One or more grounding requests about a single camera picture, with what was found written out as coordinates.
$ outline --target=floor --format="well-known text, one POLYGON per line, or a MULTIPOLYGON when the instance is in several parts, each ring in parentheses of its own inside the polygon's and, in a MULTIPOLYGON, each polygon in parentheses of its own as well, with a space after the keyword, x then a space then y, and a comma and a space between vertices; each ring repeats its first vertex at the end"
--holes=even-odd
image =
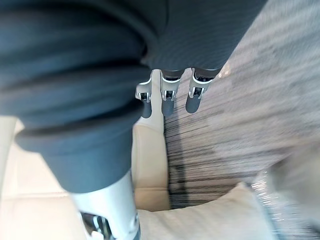
POLYGON ((165 120, 173 208, 215 200, 320 138, 319 41, 320 1, 270 0, 195 114, 184 73, 165 120))

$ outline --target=beige cushion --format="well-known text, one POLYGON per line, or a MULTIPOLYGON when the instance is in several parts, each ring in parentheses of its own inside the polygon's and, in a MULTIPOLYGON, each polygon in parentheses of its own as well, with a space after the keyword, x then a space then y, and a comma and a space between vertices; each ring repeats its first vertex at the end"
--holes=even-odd
MULTIPOLYGON (((167 153, 160 85, 152 91, 152 116, 133 128, 132 176, 137 207, 160 211, 170 209, 167 153)), ((13 142, 22 128, 14 118, 0 117, 0 239, 84 240, 73 202, 42 157, 13 142)))
POLYGON ((216 201, 149 212, 139 210, 141 240, 276 240, 256 196, 239 183, 216 201))

